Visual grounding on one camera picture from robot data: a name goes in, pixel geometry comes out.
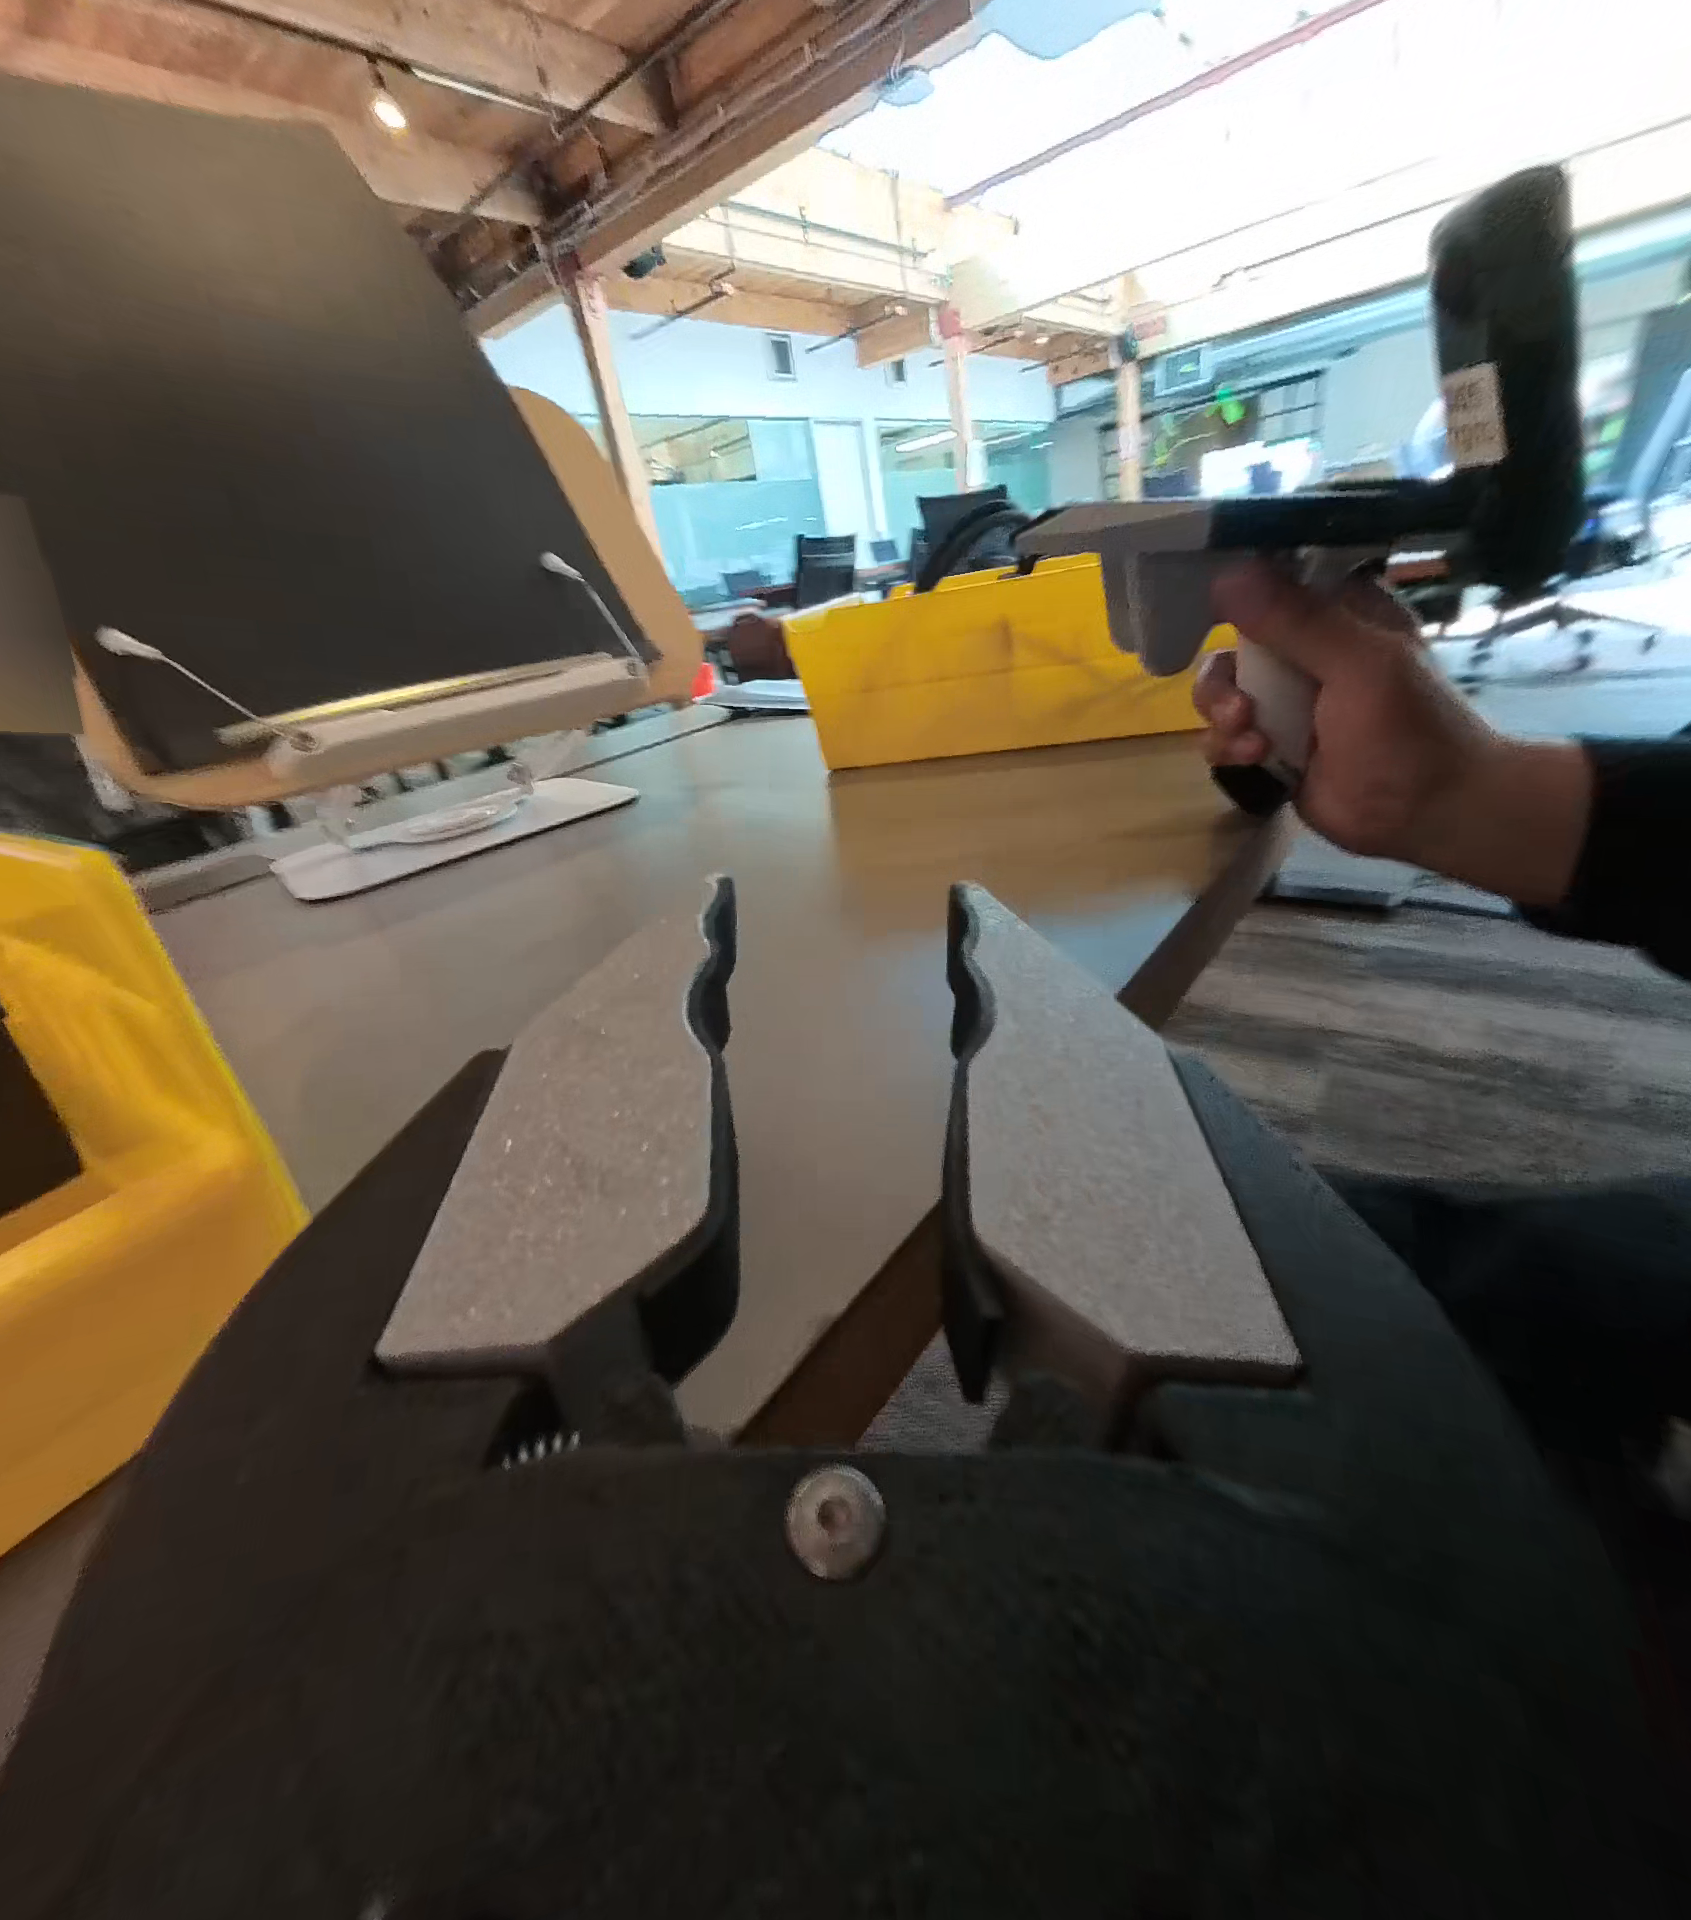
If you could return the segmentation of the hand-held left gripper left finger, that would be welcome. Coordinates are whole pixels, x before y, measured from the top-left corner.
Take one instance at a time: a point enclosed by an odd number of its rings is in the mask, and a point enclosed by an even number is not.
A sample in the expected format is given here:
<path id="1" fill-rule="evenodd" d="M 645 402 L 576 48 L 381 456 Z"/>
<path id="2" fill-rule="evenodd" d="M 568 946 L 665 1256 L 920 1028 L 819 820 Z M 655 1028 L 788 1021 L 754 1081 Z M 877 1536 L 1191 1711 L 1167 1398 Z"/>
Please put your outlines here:
<path id="1" fill-rule="evenodd" d="M 679 1385 L 718 1346 L 741 1287 L 735 972 L 717 874 L 522 1025 L 378 1334 L 386 1373 Z"/>

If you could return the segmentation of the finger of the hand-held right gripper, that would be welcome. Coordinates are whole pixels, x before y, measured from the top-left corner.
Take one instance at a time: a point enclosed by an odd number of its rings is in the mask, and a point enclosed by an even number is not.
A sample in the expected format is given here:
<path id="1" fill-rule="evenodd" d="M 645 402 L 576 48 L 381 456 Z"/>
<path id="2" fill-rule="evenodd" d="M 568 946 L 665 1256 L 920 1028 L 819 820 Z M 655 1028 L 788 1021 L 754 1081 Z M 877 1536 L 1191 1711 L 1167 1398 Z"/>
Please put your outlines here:
<path id="1" fill-rule="evenodd" d="M 1184 672 L 1216 627 L 1214 580 L 1239 536 L 1233 499 L 1086 500 L 1016 533 L 1025 561 L 1098 558 L 1112 642 L 1152 678 Z"/>

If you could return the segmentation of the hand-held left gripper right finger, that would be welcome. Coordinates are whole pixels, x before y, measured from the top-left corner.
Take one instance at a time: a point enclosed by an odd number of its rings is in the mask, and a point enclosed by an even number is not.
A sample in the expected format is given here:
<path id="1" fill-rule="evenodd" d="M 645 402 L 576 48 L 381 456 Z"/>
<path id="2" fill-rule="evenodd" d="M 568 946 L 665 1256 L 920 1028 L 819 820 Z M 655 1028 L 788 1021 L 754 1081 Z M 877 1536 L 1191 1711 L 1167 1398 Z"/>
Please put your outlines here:
<path id="1" fill-rule="evenodd" d="M 1174 1058 L 990 891 L 949 894 L 941 1319 L 968 1403 L 1294 1388 L 1290 1323 Z"/>

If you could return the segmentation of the person's right hand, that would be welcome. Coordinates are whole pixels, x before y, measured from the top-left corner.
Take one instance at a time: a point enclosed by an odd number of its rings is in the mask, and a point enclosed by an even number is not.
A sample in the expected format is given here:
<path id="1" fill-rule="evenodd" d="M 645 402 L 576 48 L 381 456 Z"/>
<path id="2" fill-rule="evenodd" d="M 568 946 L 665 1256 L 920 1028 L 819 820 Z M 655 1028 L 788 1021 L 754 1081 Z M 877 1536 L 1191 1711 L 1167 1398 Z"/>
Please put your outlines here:
<path id="1" fill-rule="evenodd" d="M 1375 578 L 1330 592 L 1247 561 L 1214 587 L 1218 620 L 1316 685 L 1295 811 L 1338 848 L 1553 908 L 1578 873 L 1595 763 L 1577 740 L 1498 731 L 1440 672 Z"/>

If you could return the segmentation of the yellow plastic bin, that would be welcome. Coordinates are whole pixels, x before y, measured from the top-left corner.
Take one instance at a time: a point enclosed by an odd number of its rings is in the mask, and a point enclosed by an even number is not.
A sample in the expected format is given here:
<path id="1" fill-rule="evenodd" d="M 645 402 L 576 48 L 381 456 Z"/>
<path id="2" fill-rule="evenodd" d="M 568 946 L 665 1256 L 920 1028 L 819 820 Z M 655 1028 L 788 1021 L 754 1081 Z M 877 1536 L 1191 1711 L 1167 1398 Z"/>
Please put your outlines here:
<path id="1" fill-rule="evenodd" d="M 786 619 L 831 772 L 1192 733 L 1194 669 L 1145 672 L 1111 634 L 1095 558 L 961 574 L 928 593 Z"/>
<path id="2" fill-rule="evenodd" d="M 0 835 L 0 1556 L 144 1446 L 304 1219 L 127 876 Z"/>

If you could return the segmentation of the white tipped thin rod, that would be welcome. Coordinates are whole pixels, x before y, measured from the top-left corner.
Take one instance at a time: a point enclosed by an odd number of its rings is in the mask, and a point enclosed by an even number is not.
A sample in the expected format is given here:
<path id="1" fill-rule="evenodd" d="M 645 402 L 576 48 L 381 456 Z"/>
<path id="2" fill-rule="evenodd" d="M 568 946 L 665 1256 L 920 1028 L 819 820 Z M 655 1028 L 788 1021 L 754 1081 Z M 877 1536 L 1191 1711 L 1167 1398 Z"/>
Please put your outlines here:
<path id="1" fill-rule="evenodd" d="M 160 651 L 158 646 L 145 640 L 140 640 L 114 627 L 101 627 L 96 634 L 96 640 L 100 649 L 112 656 L 147 663 L 151 667 L 160 667 L 179 676 L 181 680 L 185 680 L 185 685 L 192 685 L 205 691 L 220 707 L 231 709 L 249 729 L 257 731 L 259 736 L 271 742 L 285 746 L 290 751 L 312 753 L 318 748 L 318 740 L 312 736 L 309 729 L 290 728 L 277 719 L 261 714 L 250 704 L 233 697 L 223 686 L 206 680 L 194 669 L 185 667 L 181 661 L 172 658 L 170 655 L 166 655 L 164 651 Z"/>
<path id="2" fill-rule="evenodd" d="M 603 620 L 603 624 L 605 624 L 605 627 L 609 629 L 609 633 L 614 634 L 618 646 L 620 646 L 620 649 L 624 651 L 624 655 L 627 656 L 627 661 L 630 661 L 630 672 L 634 675 L 634 678 L 647 678 L 651 667 L 647 667 L 647 661 L 645 661 L 645 656 L 643 656 L 643 652 L 642 652 L 640 642 L 630 634 L 630 631 L 626 629 L 626 624 L 618 619 L 618 612 L 614 612 L 614 605 L 605 600 L 605 596 L 600 592 L 600 587 L 598 587 L 580 567 L 576 567 L 573 563 L 566 561 L 566 559 L 564 559 L 560 553 L 555 553 L 555 552 L 549 552 L 549 549 L 547 549 L 547 552 L 542 555 L 542 567 L 544 567 L 544 571 L 549 574 L 551 578 L 558 578 L 558 580 L 561 580 L 561 581 L 568 581 L 569 585 L 573 585 L 573 587 L 578 587 L 578 589 L 583 592 L 583 596 L 590 600 L 590 604 L 593 605 L 593 611 L 598 612 L 598 616 Z"/>

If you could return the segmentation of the black monitor with silver stand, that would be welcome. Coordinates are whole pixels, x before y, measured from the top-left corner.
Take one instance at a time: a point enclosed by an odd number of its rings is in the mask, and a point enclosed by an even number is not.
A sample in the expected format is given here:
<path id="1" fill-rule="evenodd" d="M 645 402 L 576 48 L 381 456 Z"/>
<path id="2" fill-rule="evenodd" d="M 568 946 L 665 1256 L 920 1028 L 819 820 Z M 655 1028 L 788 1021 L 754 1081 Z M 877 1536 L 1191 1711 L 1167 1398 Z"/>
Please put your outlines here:
<path id="1" fill-rule="evenodd" d="M 117 846 L 679 707 L 703 642 L 590 435 L 511 391 L 325 131 L 0 73 L 0 492 L 75 736 L 0 733 L 0 827 Z M 640 642 L 647 678 L 582 589 Z M 179 676 L 100 649 L 145 640 Z"/>

